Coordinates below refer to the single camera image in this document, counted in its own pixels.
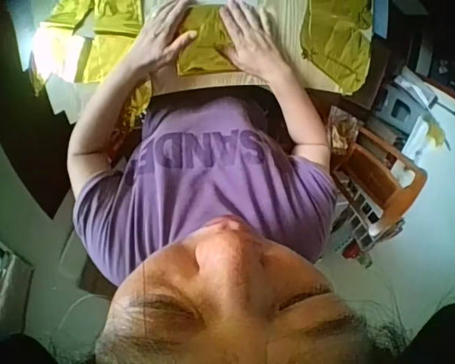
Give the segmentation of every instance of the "wooden chair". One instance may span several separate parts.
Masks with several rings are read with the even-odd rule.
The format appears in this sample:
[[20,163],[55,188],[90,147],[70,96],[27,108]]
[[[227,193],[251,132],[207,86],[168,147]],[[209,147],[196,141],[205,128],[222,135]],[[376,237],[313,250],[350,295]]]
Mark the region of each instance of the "wooden chair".
[[[413,182],[407,187],[402,187],[387,164],[376,157],[375,153],[369,151],[368,143],[373,145],[371,150],[376,147],[381,150],[382,155],[392,155],[403,163],[405,169],[413,171],[415,174]],[[374,218],[370,221],[362,210],[362,206],[356,203],[354,193],[344,183],[340,172],[343,172],[382,210],[382,216],[377,221]],[[401,221],[427,180],[424,170],[416,166],[391,144],[365,128],[359,131],[357,141],[350,144],[346,155],[333,156],[331,174],[337,188],[367,227],[369,235],[373,239],[376,238],[375,240]]]

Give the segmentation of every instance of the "woman's left hand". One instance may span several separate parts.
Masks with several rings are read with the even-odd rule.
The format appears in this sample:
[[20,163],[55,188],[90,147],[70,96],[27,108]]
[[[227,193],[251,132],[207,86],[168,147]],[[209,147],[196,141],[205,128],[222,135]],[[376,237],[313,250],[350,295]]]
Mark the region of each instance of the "woman's left hand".
[[155,72],[177,58],[196,37],[196,31],[174,39],[190,0],[170,0],[152,14],[124,59],[124,64],[139,77]]

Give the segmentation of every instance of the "closed eye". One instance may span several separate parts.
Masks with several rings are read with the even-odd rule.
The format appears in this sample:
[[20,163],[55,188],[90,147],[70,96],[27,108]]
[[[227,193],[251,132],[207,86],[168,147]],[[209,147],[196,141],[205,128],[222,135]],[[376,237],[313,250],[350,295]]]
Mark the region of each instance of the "closed eye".
[[163,313],[177,314],[191,319],[195,319],[196,315],[182,307],[176,300],[163,294],[148,294],[138,299],[132,299],[128,307],[130,309],[151,309]]
[[327,294],[327,293],[331,293],[331,292],[332,292],[332,290],[328,285],[321,284],[319,286],[316,286],[314,289],[312,289],[310,291],[299,293],[299,294],[291,297],[289,300],[287,300],[283,304],[281,304],[278,307],[278,309],[280,311],[282,311],[284,309],[287,309],[287,308],[289,308],[297,303],[300,303],[304,300],[307,300],[309,298],[321,296],[322,294]]

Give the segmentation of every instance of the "purple t-shirt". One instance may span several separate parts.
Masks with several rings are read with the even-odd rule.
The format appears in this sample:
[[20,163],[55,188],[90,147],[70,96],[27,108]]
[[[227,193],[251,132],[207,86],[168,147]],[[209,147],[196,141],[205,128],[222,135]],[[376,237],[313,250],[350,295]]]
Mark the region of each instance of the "purple t-shirt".
[[107,279],[120,285],[150,254],[220,215],[239,216],[262,236],[318,259],[334,183],[252,122],[266,118],[232,98],[156,112],[124,172],[103,172],[86,184],[74,225]]

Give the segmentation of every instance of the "yellow paper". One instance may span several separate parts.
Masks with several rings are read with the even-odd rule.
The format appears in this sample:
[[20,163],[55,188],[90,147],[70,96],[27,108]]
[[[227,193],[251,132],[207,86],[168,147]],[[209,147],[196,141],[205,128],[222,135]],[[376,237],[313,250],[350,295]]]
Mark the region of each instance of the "yellow paper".
[[366,81],[372,25],[367,0],[311,0],[300,34],[303,55],[351,94]]
[[[96,35],[83,75],[77,82],[102,82],[130,51],[134,42],[135,39],[127,36]],[[132,92],[130,100],[126,103],[120,116],[123,127],[133,129],[135,120],[147,108],[151,98],[152,83],[148,80]]]
[[94,0],[60,0],[41,27],[74,29],[94,6]]
[[96,0],[94,7],[96,34],[136,36],[142,29],[142,0]]
[[32,83],[36,94],[44,87],[51,74],[74,82],[83,44],[84,38],[74,36],[72,30],[40,27],[36,31],[32,41]]
[[82,83],[101,82],[130,51],[135,39],[127,36],[96,35],[91,45]]
[[135,120],[146,110],[151,98],[152,82],[150,80],[142,83],[132,92],[130,100],[121,114],[121,123],[129,131],[134,129]]
[[236,71],[216,48],[232,46],[224,23],[219,15],[219,5],[199,5],[189,10],[179,27],[179,33],[196,30],[197,39],[180,54],[177,70],[180,76]]

